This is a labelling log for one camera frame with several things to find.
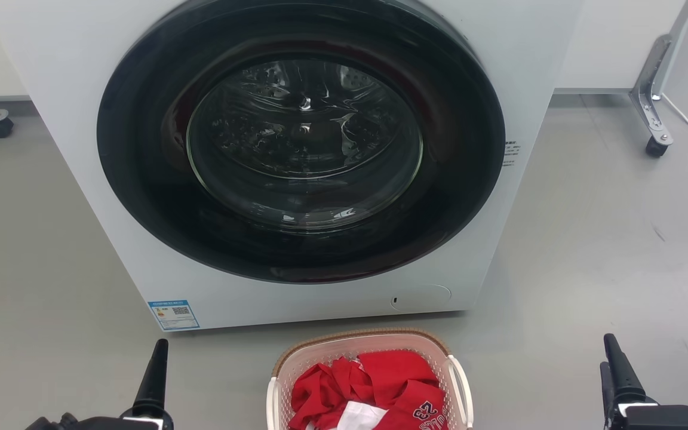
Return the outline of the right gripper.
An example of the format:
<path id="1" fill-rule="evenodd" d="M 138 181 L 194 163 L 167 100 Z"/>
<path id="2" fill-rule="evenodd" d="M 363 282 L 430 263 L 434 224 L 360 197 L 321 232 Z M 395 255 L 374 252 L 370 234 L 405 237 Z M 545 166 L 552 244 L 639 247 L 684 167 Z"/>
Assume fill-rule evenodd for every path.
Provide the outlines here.
<path id="1" fill-rule="evenodd" d="M 688 406 L 661 405 L 647 398 L 614 334 L 604 335 L 604 354 L 600 379 L 605 428 L 688 429 Z"/>

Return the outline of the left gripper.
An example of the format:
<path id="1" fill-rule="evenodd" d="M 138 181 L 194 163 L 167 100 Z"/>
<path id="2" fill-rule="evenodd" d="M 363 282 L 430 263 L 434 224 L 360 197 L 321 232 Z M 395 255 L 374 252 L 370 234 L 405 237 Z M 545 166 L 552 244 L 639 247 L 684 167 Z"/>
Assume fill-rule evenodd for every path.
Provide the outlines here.
<path id="1" fill-rule="evenodd" d="M 173 429 L 174 421 L 165 411 L 168 347 L 167 339 L 156 341 L 133 409 L 118 417 L 95 416 L 79 420 L 71 413 L 63 414 L 58 421 L 40 417 L 27 429 Z"/>

